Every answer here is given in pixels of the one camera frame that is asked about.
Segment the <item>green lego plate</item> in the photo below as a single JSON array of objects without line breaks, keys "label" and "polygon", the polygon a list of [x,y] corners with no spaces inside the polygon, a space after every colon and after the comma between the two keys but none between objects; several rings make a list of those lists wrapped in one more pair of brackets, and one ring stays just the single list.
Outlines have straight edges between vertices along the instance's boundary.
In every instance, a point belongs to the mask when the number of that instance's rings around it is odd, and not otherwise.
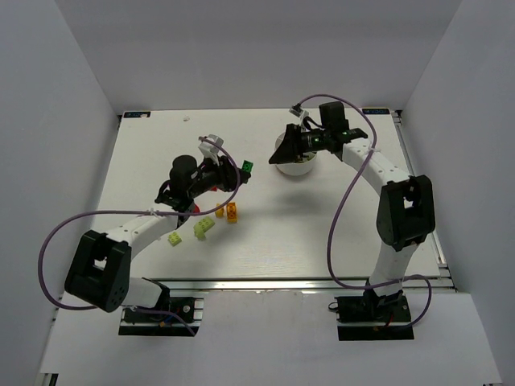
[{"label": "green lego plate", "polygon": [[250,162],[250,161],[245,160],[245,161],[242,163],[241,169],[242,169],[243,171],[246,171],[246,172],[248,172],[248,173],[251,173],[251,172],[252,172],[252,169],[253,169],[253,163],[252,163],[252,162]]}]

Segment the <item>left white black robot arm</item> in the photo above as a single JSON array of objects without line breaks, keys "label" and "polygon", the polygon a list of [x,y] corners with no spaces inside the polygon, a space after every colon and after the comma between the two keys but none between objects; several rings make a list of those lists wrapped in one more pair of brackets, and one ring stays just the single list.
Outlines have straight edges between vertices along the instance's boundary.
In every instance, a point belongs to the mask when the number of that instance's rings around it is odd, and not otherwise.
[{"label": "left white black robot arm", "polygon": [[141,215],[107,232],[87,231],[81,238],[65,279],[67,293],[106,312],[119,306],[149,310],[160,319],[170,312],[170,291],[157,281],[130,275],[131,261],[159,237],[180,228],[195,211],[195,198],[217,189],[235,191],[247,183],[253,164],[234,168],[217,156],[197,162],[181,155],[171,164],[158,190],[155,215]]}]

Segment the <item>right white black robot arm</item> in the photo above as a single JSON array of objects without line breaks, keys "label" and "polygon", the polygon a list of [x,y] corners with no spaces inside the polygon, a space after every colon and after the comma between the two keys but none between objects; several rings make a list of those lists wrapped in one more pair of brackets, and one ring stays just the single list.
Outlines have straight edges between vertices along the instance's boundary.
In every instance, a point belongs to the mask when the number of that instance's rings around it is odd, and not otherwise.
[{"label": "right white black robot arm", "polygon": [[412,256],[435,230],[431,180],[413,176],[394,165],[376,147],[377,135],[351,128],[340,101],[319,106],[321,125],[312,128],[301,105],[290,113],[283,140],[270,157],[271,165],[298,162],[326,150],[356,171],[379,196],[376,227],[381,247],[375,268],[364,288],[365,304],[377,310],[397,303]]}]

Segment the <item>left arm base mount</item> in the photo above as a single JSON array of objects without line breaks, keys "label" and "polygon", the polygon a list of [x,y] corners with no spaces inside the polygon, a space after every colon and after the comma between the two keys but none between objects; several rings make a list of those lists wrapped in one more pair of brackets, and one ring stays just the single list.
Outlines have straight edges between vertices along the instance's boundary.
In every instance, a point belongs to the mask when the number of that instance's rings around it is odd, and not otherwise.
[{"label": "left arm base mount", "polygon": [[164,314],[148,314],[124,308],[118,328],[120,336],[188,337],[200,329],[204,299],[172,297]]}]

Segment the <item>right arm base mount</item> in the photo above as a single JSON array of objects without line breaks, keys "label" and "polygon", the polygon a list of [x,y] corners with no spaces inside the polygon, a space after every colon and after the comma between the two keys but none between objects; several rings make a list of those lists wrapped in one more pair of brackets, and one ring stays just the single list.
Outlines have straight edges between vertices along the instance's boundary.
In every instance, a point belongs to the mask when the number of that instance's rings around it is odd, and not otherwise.
[{"label": "right arm base mount", "polygon": [[372,308],[364,296],[335,298],[328,310],[336,315],[341,342],[414,340],[410,308],[405,296],[395,304]]}]

